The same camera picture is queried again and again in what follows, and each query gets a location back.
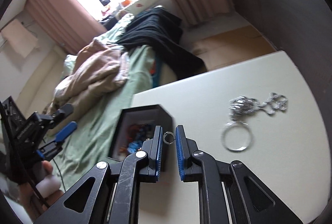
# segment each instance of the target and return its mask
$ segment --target metal ring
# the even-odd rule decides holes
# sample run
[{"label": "metal ring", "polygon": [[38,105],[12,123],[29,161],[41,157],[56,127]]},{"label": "metal ring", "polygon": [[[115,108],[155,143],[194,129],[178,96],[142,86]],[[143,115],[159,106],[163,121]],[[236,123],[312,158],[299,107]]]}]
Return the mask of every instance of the metal ring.
[{"label": "metal ring", "polygon": [[[172,139],[173,139],[171,142],[166,141],[166,139],[168,140],[169,137],[172,137]],[[170,131],[165,132],[164,135],[163,135],[163,141],[164,141],[165,144],[172,144],[172,143],[174,143],[174,141],[175,141],[174,133],[172,133]]]},{"label": "metal ring", "polygon": [[[248,131],[248,133],[249,133],[249,141],[248,141],[247,144],[245,144],[244,146],[241,146],[241,147],[239,147],[239,148],[237,148],[237,149],[232,149],[232,148],[229,148],[229,147],[227,146],[227,144],[226,144],[226,134],[227,134],[227,132],[228,132],[231,128],[236,127],[236,126],[241,126],[241,127],[245,128],[245,129]],[[249,147],[251,146],[252,142],[253,142],[253,139],[254,139],[254,136],[253,136],[253,134],[252,134],[250,128],[248,127],[248,124],[245,123],[245,122],[243,122],[243,121],[231,121],[231,122],[228,122],[228,123],[226,124],[226,128],[224,129],[224,131],[223,131],[222,134],[221,134],[222,145],[223,145],[227,150],[229,150],[229,151],[231,151],[231,152],[240,152],[240,151],[243,151],[243,150],[249,148]]]}]

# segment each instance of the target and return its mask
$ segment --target desk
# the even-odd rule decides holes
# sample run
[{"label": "desk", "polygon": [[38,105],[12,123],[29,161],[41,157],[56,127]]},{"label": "desk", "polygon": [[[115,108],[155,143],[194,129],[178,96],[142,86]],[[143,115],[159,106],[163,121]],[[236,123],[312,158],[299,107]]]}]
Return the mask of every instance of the desk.
[{"label": "desk", "polygon": [[154,6],[157,1],[158,0],[135,0],[133,3],[126,6],[124,10],[126,10],[127,13],[138,15],[140,12]]},{"label": "desk", "polygon": [[[253,146],[238,153],[223,148],[229,100],[244,95],[263,102],[270,92],[287,96],[287,111],[248,117]],[[326,130],[308,85],[285,52],[141,92],[132,101],[132,107],[153,104],[161,104],[175,126],[183,125],[199,149],[220,161],[243,161],[303,223],[326,206],[331,177]],[[175,146],[168,158],[160,182],[141,186],[139,222],[198,224],[198,185],[180,181]]]}]

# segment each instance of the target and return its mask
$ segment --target blue gripper pad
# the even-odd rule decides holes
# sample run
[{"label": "blue gripper pad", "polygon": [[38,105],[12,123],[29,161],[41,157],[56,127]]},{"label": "blue gripper pad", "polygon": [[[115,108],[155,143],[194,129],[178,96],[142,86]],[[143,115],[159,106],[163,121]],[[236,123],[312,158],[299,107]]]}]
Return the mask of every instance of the blue gripper pad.
[{"label": "blue gripper pad", "polygon": [[76,129],[77,123],[75,121],[70,122],[67,126],[65,126],[61,131],[56,134],[54,141],[56,143],[63,143],[65,139]]},{"label": "blue gripper pad", "polygon": [[175,130],[175,143],[176,143],[176,155],[178,157],[179,174],[181,181],[183,181],[185,179],[185,169],[184,169],[185,157],[182,148],[180,130],[178,126],[176,127]]},{"label": "blue gripper pad", "polygon": [[157,158],[156,158],[156,177],[157,181],[159,181],[160,176],[160,168],[161,168],[161,154],[163,152],[163,131],[161,128],[161,133],[158,138],[158,149],[157,149]]}]

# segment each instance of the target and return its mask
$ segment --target black blanket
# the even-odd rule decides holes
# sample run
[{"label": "black blanket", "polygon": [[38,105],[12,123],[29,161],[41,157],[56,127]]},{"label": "black blanket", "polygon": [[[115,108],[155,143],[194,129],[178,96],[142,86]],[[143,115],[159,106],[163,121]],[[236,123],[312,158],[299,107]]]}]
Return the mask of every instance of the black blanket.
[{"label": "black blanket", "polygon": [[164,8],[153,8],[136,16],[117,44],[128,50],[149,45],[170,66],[179,80],[191,77],[204,62],[179,46],[182,35],[180,23],[180,18]]}]

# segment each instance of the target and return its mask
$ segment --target black box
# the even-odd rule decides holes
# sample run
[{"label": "black box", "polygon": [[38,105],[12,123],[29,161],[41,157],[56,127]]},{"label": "black box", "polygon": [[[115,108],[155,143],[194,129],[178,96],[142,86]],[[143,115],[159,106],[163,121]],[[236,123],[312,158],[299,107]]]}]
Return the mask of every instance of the black box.
[{"label": "black box", "polygon": [[[152,133],[156,126],[163,128],[163,133],[173,132],[173,118],[160,106],[149,105],[123,109],[117,122],[113,139],[110,146],[108,157],[117,161],[124,160],[119,150],[122,146],[127,146],[127,130],[132,124],[150,124],[152,125]],[[163,145],[163,159],[167,153],[168,145]]]}]

